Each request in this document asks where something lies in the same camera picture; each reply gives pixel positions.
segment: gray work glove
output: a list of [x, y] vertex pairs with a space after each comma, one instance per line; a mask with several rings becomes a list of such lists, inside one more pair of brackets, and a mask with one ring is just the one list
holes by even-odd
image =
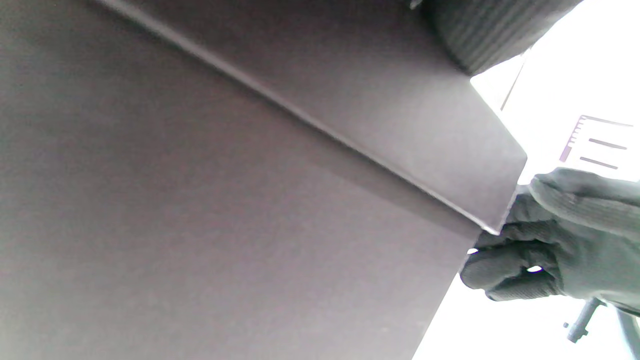
[[596, 297], [640, 312], [638, 183], [564, 168], [537, 175], [500, 235], [482, 233], [475, 248], [460, 277], [490, 299]]

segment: gloved hand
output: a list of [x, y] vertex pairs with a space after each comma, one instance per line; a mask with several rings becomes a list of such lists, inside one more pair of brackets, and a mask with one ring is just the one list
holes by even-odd
[[[640, 313], [640, 184], [556, 169], [519, 189], [460, 272], [490, 299], [593, 297]], [[530, 272], [534, 266], [542, 270]]]

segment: ribbed fabric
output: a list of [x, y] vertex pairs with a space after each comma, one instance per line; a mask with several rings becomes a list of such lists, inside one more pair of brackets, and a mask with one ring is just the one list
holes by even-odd
[[425, 0], [422, 13], [450, 56], [476, 75], [535, 44], [582, 0]]
[[533, 179], [529, 187], [536, 202], [557, 217], [631, 240], [640, 240], [640, 208], [637, 206], [563, 193], [539, 179]]

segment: black line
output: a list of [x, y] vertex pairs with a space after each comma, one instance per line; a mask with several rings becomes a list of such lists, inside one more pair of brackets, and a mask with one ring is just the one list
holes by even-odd
[[633, 125], [631, 124], [624, 124], [622, 122], [615, 122], [615, 121], [611, 121], [611, 120], [605, 120], [605, 119], [600, 119], [597, 117], [592, 117], [589, 115], [581, 115], [580, 116], [581, 119], [586, 119], [586, 120], [593, 120], [593, 121], [599, 121], [599, 122], [604, 122], [606, 124], [612, 124], [612, 125], [619, 125], [619, 126], [626, 126], [626, 127], [633, 127]]
[[618, 167], [616, 167], [616, 166], [609, 165], [609, 164], [607, 164], [607, 163], [602, 163], [602, 162], [600, 162], [600, 161], [598, 161], [598, 160], [585, 158], [585, 157], [583, 157], [583, 156], [581, 156], [581, 157], [580, 157], [580, 160], [582, 160], [582, 161], [586, 161], [586, 162], [588, 162], [588, 163], [592, 163], [592, 164], [600, 165], [600, 166], [603, 166], [603, 167], [612, 168], [613, 170], [617, 170], [617, 169], [618, 169]]
[[596, 140], [594, 138], [590, 138], [589, 141], [593, 142], [593, 143], [597, 143], [598, 145], [604, 145], [604, 146], [612, 147], [614, 149], [627, 150], [627, 147], [625, 147], [625, 146], [616, 145], [616, 144], [610, 143], [610, 142], [604, 142], [602, 140]]
[[527, 51], [529, 51], [531, 49], [528, 48], [524, 53], [522, 53], [521, 57], [522, 59], [522, 65], [520, 66], [520, 70], [518, 71], [518, 75], [516, 75], [515, 80], [513, 80], [513, 84], [511, 84], [511, 88], [509, 88], [509, 92], [507, 93], [507, 96], [504, 98], [504, 101], [502, 102], [502, 106], [500, 107], [500, 111], [504, 110], [504, 107], [507, 106], [507, 101], [509, 101], [509, 97], [511, 97], [511, 93], [513, 92], [513, 88], [516, 87], [516, 83], [518, 82], [518, 78], [520, 77], [520, 74], [522, 73], [522, 69], [524, 69], [524, 63], [527, 62], [527, 56], [529, 55], [527, 53]]

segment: sleeve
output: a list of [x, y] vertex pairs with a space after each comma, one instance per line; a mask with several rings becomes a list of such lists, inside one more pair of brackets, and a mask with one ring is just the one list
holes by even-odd
[[422, 14], [468, 75], [522, 54], [582, 0], [424, 0]]

